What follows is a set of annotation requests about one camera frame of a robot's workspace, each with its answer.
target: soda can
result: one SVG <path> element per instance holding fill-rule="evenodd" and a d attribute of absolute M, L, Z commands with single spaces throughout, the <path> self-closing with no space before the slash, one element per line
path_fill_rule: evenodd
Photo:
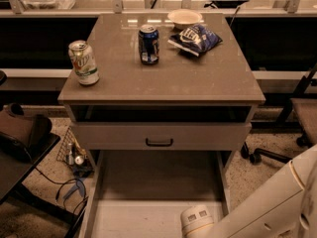
<path fill-rule="evenodd" d="M 75 41 L 69 44 L 68 54 L 79 83 L 89 85 L 99 80 L 95 56 L 90 45 L 85 41 Z"/>
<path fill-rule="evenodd" d="M 69 165 L 74 165 L 74 152 L 73 143 L 68 143 L 66 146 L 66 163 Z"/>
<path fill-rule="evenodd" d="M 143 25 L 140 28 L 139 55 L 144 64 L 159 62 L 159 31 L 152 25 Z"/>

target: blue can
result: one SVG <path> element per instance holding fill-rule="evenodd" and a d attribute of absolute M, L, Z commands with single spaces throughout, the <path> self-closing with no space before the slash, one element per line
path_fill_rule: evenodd
<path fill-rule="evenodd" d="M 143 25 L 140 28 L 139 55 L 144 64 L 159 62 L 159 31 L 152 25 Z"/>

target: desk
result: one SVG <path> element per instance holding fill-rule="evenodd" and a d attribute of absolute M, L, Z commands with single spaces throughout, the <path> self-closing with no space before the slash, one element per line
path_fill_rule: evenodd
<path fill-rule="evenodd" d="M 180 237 L 189 205 L 210 205 L 216 221 L 230 210 L 224 171 L 264 96 L 224 16 L 203 20 L 223 43 L 195 58 L 167 43 L 167 13 L 99 17 L 88 39 L 99 82 L 73 72 L 58 98 L 95 167 L 81 237 Z M 140 63 L 145 23 L 159 31 L 155 65 Z"/>

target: snack bag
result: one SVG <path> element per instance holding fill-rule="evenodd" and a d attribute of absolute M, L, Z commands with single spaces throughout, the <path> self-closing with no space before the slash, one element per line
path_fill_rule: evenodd
<path fill-rule="evenodd" d="M 222 39 L 204 26 L 196 24 L 170 36 L 168 42 L 199 57 L 201 53 L 221 43 Z"/>

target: can lid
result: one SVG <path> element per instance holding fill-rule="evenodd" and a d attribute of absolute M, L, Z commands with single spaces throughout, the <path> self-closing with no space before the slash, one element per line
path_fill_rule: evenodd
<path fill-rule="evenodd" d="M 73 146 L 73 143 L 72 142 L 69 142 L 67 143 L 67 150 L 72 150 L 72 146 Z"/>
<path fill-rule="evenodd" d="M 69 44 L 68 47 L 70 50 L 80 52 L 85 50 L 87 46 L 88 44 L 85 41 L 79 40 L 79 41 L 72 42 L 71 44 Z"/>
<path fill-rule="evenodd" d="M 156 27 L 153 25 L 145 24 L 140 29 L 143 33 L 152 33 L 156 30 Z"/>

